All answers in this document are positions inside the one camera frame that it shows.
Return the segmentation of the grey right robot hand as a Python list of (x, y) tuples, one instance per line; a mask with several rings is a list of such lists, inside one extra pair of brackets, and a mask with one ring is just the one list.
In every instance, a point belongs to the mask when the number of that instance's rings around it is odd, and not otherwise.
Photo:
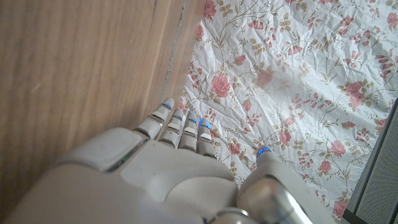
[(61, 157), (7, 223), (333, 223), (271, 149), (237, 186), (210, 123), (163, 101), (137, 128), (113, 128)]

